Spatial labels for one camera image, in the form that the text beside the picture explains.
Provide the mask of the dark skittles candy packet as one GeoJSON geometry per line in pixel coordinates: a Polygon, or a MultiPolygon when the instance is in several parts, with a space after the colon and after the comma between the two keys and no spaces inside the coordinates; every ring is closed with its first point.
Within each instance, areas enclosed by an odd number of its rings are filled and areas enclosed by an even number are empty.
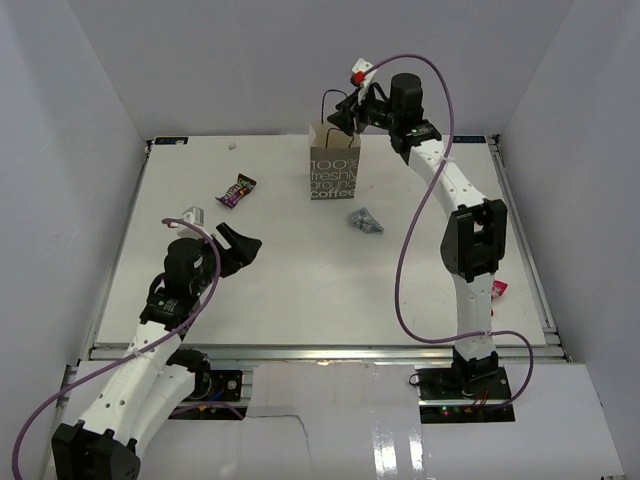
{"type": "Polygon", "coordinates": [[[236,182],[227,189],[227,191],[216,198],[218,202],[229,209],[234,209],[238,203],[253,191],[257,181],[239,173],[236,182]]]}

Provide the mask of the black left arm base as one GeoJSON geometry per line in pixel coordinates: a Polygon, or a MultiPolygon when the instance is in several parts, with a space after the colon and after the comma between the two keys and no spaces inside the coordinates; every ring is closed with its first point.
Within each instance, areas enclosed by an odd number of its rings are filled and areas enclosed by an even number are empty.
{"type": "Polygon", "coordinates": [[[205,370],[195,374],[195,387],[188,397],[192,401],[235,402],[241,399],[241,370],[205,370]]]}

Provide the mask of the silver foil snack packet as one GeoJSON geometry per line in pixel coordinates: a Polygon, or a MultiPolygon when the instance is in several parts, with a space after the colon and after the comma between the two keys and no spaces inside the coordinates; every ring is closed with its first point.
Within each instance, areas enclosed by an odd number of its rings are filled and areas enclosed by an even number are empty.
{"type": "Polygon", "coordinates": [[[366,234],[383,234],[384,227],[371,215],[367,208],[360,208],[348,215],[349,223],[366,234]]]}

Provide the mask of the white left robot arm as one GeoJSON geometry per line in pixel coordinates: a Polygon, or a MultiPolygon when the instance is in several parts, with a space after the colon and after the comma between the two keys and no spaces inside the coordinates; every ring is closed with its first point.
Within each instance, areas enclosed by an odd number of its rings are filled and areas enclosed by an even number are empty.
{"type": "Polygon", "coordinates": [[[184,332],[171,332],[201,307],[214,277],[250,265],[261,241],[218,227],[228,242],[181,238],[171,242],[164,270],[149,287],[140,323],[128,347],[131,360],[115,368],[96,400],[74,424],[60,424],[52,437],[60,479],[135,479],[141,456],[180,403],[213,407],[237,400],[242,375],[225,377],[206,355],[183,347],[184,332]]]}

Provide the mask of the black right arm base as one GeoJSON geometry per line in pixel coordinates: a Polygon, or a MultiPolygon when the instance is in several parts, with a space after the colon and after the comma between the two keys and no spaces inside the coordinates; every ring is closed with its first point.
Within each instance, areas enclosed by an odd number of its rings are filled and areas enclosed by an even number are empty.
{"type": "Polygon", "coordinates": [[[507,400],[511,389],[506,372],[485,379],[464,383],[451,368],[419,369],[408,378],[410,386],[419,390],[421,400],[507,400]]]}

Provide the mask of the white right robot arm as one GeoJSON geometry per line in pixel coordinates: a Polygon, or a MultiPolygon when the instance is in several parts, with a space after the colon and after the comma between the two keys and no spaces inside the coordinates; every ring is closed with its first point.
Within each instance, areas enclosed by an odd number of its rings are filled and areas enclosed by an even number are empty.
{"type": "Polygon", "coordinates": [[[491,334],[491,288],[505,254],[507,207],[488,199],[448,158],[452,143],[423,117],[418,76],[400,73],[384,92],[374,71],[357,71],[355,87],[327,120],[332,129],[353,138],[368,126],[385,130],[393,150],[427,183],[426,198],[436,196],[448,223],[440,255],[452,275],[457,299],[457,333],[453,345],[451,384],[461,397],[484,391],[498,372],[491,334]]]}

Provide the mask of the pink candy pouch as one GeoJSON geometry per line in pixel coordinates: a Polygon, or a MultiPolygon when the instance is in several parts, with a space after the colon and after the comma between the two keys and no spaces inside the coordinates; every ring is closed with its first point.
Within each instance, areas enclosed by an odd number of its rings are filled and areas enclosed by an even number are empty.
{"type": "Polygon", "coordinates": [[[506,282],[500,280],[494,280],[491,289],[491,302],[499,299],[504,295],[508,288],[508,284],[506,282]]]}

